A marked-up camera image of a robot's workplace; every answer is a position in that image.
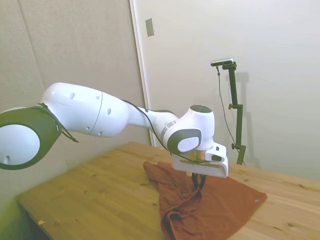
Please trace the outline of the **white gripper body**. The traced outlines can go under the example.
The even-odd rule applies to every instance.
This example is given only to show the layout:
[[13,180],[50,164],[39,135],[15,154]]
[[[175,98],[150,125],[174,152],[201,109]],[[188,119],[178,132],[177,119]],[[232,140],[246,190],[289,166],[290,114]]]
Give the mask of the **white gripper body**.
[[195,163],[180,156],[173,155],[172,168],[177,171],[219,178],[227,178],[229,176],[229,162],[227,157],[223,158],[222,161]]

